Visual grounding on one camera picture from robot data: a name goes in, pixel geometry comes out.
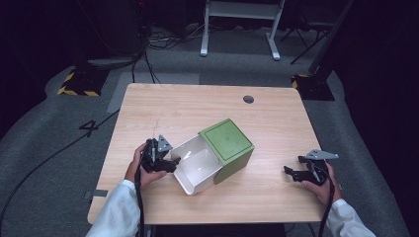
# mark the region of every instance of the black cable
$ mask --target black cable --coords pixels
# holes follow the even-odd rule
[[[312,225],[311,225],[310,223],[307,223],[307,225],[308,225],[308,228],[310,229],[311,235],[312,235],[313,237],[315,237],[314,228],[312,227]]]
[[[140,211],[140,215],[139,215],[139,223],[138,223],[138,230],[136,232],[136,237],[143,237],[144,236],[144,207],[142,205],[142,196],[141,196],[141,161],[142,161],[142,156],[144,155],[144,153],[141,154],[141,159],[138,162],[138,166],[136,168],[136,172],[134,175],[134,180],[135,180],[135,193],[136,193],[136,200],[138,202],[138,208]]]
[[[21,185],[28,179],[28,177],[33,174],[37,169],[39,169],[42,165],[44,165],[46,162],[48,162],[50,159],[54,158],[56,155],[58,155],[59,153],[61,153],[62,151],[66,150],[67,148],[71,147],[72,145],[74,145],[75,143],[77,143],[78,141],[80,141],[81,139],[83,139],[84,137],[88,136],[92,131],[94,131],[95,129],[98,129],[99,126],[101,126],[104,122],[106,122],[107,120],[109,120],[111,117],[113,117],[115,114],[117,114],[120,110],[115,111],[114,113],[112,113],[110,116],[108,116],[107,118],[105,118],[103,121],[99,122],[96,126],[91,127],[88,131],[86,131],[83,135],[81,135],[80,137],[78,137],[77,139],[75,139],[74,141],[72,141],[71,143],[69,143],[68,145],[64,146],[63,148],[59,149],[58,151],[56,151],[55,153],[53,153],[52,155],[50,155],[49,157],[47,157],[46,159],[44,159],[42,162],[40,162],[37,167],[35,167],[33,170],[31,170],[25,177],[24,179],[22,179],[22,181],[16,186],[16,188],[11,192],[11,194],[9,195],[9,197],[6,200],[6,203],[3,206],[3,209],[1,211],[0,214],[0,237],[2,236],[1,232],[2,232],[2,225],[3,225],[3,218],[4,215],[6,213],[6,209],[10,203],[10,201],[12,200],[13,196],[15,195],[16,191],[21,187]]]
[[[212,29],[212,26],[209,27],[209,34],[212,33],[211,29]],[[188,33],[186,33],[187,36],[184,39],[179,39],[175,37],[166,37],[166,35],[163,32],[154,32],[153,35],[157,35],[157,36],[150,37],[149,39],[150,44],[147,47],[151,49],[155,49],[155,50],[171,49],[181,42],[188,42],[196,38],[202,37],[203,35],[194,36],[194,34],[201,32],[203,30],[204,30],[204,25],[198,26],[194,30],[191,30]],[[152,41],[155,41],[155,42],[164,41],[164,45],[156,45],[156,44],[151,43]]]
[[[152,69],[152,65],[150,64],[150,62],[148,61],[148,56],[147,56],[147,52],[144,54],[145,56],[145,62],[147,63],[148,66],[148,71],[150,72],[150,76],[151,76],[151,80],[153,81],[153,83],[155,84],[155,80],[154,80],[154,75],[153,75],[153,69]]]
[[[329,216],[329,211],[332,208],[333,204],[333,197],[335,196],[335,186],[333,185],[333,181],[325,170],[315,166],[316,169],[320,170],[323,174],[327,176],[330,185],[330,192],[329,192],[329,200],[326,205],[326,210],[324,211],[323,218],[321,219],[320,229],[318,230],[318,237],[323,236],[324,226],[326,225],[327,217]]]
[[[140,56],[137,58],[137,60],[132,64],[132,68],[131,68],[131,76],[132,76],[132,83],[135,83],[135,75],[133,73],[133,69],[135,68],[135,64],[139,61]]]
[[[293,223],[293,226],[289,230],[286,230],[286,234],[290,233],[294,227],[295,227],[295,223]]]

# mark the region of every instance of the lab coat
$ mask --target lab coat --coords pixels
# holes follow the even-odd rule
[[[109,196],[86,236],[133,237],[138,230],[140,215],[135,185],[131,181],[123,180]],[[326,225],[335,237],[376,236],[343,199],[332,204]]]

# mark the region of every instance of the wooden table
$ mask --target wooden table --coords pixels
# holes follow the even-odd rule
[[[245,103],[244,96],[254,103]],[[152,183],[142,193],[145,224],[320,221],[324,208],[318,199],[284,172],[285,165],[304,170],[297,156],[319,148],[293,88],[130,84],[97,190],[111,192],[134,149],[153,134],[163,134],[176,147],[228,118],[255,145],[248,165],[192,197],[173,174]],[[90,223],[105,201],[93,198]]]

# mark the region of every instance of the storage box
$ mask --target storage box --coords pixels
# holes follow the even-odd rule
[[[231,119],[221,121],[171,151],[181,157],[174,175],[188,195],[219,184],[243,167],[254,146]]]

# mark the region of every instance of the hand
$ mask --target hand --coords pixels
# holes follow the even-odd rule
[[[335,202],[336,200],[342,198],[342,193],[339,189],[339,184],[336,181],[335,171],[333,170],[333,167],[329,165],[329,163],[327,162],[326,162],[326,166],[327,166],[327,169],[329,170],[329,176],[332,179],[333,185],[335,186],[335,195],[333,197],[333,202]],[[329,179],[327,179],[327,181],[321,187],[309,181],[302,181],[301,183],[304,184],[304,186],[308,190],[312,191],[317,196],[317,198],[320,200],[321,203],[323,203],[324,205],[327,205],[327,202],[329,201],[329,193],[330,193]]]
[[[133,159],[129,163],[128,169],[126,170],[126,176],[125,176],[126,180],[129,180],[133,183],[135,182],[136,168],[138,167],[139,158],[144,148],[145,148],[145,143],[135,149],[135,153],[133,154]],[[163,178],[166,174],[167,174],[166,171],[147,173],[141,167],[141,189],[144,189],[151,182]]]

